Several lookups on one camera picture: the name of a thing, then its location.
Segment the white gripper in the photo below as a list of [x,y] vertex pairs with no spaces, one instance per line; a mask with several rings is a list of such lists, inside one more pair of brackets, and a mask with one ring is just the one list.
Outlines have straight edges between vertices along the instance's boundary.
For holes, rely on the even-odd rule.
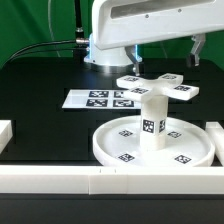
[[92,6],[94,44],[101,50],[125,47],[140,75],[135,47],[192,36],[188,67],[197,67],[206,35],[224,30],[224,0],[95,0]]

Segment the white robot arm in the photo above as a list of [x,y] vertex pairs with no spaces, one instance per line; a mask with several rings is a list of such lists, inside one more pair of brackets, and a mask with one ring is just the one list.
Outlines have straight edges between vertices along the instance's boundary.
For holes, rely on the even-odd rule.
[[189,64],[209,32],[224,30],[224,0],[94,0],[89,54],[85,62],[107,73],[139,74],[140,44],[190,36]]

